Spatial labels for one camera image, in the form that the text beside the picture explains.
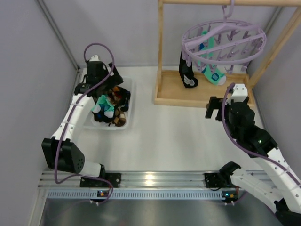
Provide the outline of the red yellow black argyle sock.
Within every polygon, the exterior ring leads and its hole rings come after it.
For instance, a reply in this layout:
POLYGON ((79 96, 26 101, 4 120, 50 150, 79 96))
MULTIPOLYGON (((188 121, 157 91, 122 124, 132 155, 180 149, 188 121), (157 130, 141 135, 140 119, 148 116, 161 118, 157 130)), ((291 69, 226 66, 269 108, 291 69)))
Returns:
POLYGON ((130 91, 120 86, 115 86, 112 89, 112 94, 116 101, 129 101, 131 97, 130 91))

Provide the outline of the mint green sock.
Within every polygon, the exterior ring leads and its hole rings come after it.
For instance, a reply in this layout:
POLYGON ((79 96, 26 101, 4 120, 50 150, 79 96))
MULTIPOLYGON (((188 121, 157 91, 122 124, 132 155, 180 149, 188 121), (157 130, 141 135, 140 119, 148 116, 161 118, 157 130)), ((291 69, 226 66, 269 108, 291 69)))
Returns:
MULTIPOLYGON (((210 37, 204 43, 199 45, 198 50, 207 50, 208 48, 214 47, 214 37, 210 37)), ((226 76, 222 73, 216 65, 207 64, 206 66, 202 66, 202 73, 206 77, 206 79, 212 83, 213 85, 221 86, 226 81, 226 76)))
POLYGON ((107 95, 101 95, 91 111, 93 113, 103 112, 106 117, 112 118, 115 110, 113 104, 109 100, 109 97, 107 95))

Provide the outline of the black blue sport sock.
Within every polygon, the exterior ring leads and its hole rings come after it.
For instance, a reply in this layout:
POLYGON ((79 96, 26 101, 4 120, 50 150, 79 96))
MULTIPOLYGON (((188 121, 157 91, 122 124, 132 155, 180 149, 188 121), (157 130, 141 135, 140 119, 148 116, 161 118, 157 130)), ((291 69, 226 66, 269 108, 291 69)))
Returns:
MULTIPOLYGON (((127 112, 129 110, 129 101, 123 101, 121 100, 117 105, 114 105, 114 110, 117 108, 117 107, 122 107, 123 108, 123 111, 127 112)), ((96 122, 104 122, 104 123, 107 123, 109 125, 109 123, 113 120, 113 117, 112 118, 108 118, 104 115, 103 112, 100 112, 100 113, 93 113, 93 116, 94 116, 94 120, 96 122)))

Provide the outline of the brown striped sock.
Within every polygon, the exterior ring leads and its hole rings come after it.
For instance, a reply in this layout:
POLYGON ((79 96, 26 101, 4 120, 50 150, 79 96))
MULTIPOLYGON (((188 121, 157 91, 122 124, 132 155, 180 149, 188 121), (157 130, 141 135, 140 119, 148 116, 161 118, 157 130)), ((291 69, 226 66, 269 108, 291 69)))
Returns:
POLYGON ((116 95, 115 92, 112 90, 109 90, 107 92, 107 96, 112 105, 117 105, 120 101, 120 98, 118 97, 118 95, 116 95))

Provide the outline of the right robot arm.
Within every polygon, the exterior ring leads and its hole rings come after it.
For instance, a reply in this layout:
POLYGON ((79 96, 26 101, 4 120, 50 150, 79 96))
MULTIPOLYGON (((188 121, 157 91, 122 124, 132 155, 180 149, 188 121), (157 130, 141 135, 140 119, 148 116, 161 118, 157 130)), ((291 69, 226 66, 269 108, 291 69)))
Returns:
POLYGON ((269 176, 271 187, 240 165, 230 161, 220 168, 214 188, 239 187, 264 203, 284 226, 301 224, 301 180, 291 170, 268 131, 255 125, 248 97, 242 101, 210 97, 205 118, 217 110, 216 120, 223 124, 230 141, 246 153, 269 176))

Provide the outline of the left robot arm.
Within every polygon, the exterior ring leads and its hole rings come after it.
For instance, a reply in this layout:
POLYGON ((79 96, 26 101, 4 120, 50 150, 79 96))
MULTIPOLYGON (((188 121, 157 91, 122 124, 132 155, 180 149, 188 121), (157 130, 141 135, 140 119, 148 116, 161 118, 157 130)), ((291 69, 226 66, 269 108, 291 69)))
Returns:
POLYGON ((96 122, 115 119, 115 109, 120 104, 110 103, 109 92, 124 80, 113 63, 106 65, 95 56, 87 63, 87 73, 74 90, 70 107, 52 137, 45 138, 41 147, 48 167, 89 178, 105 178, 105 166, 86 159, 78 146, 78 138, 86 119, 96 122))

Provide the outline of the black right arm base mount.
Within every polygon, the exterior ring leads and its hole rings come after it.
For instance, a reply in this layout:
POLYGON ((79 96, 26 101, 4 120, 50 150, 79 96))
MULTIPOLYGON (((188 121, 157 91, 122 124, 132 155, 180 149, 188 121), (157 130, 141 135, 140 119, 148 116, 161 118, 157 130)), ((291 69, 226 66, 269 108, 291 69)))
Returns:
POLYGON ((230 177, 222 173, 205 173, 205 186, 211 190, 217 191, 221 188, 232 188, 230 177))

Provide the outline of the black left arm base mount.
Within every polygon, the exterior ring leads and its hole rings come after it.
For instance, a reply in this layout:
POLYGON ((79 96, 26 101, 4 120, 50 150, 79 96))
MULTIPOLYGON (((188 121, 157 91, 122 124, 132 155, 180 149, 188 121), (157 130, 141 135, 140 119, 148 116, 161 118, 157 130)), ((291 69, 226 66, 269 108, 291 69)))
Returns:
MULTIPOLYGON (((109 181, 114 188, 118 188, 121 183, 121 173, 106 173, 105 180, 109 181)), ((80 187, 82 188, 108 188, 109 184, 96 179, 81 177, 80 187)))

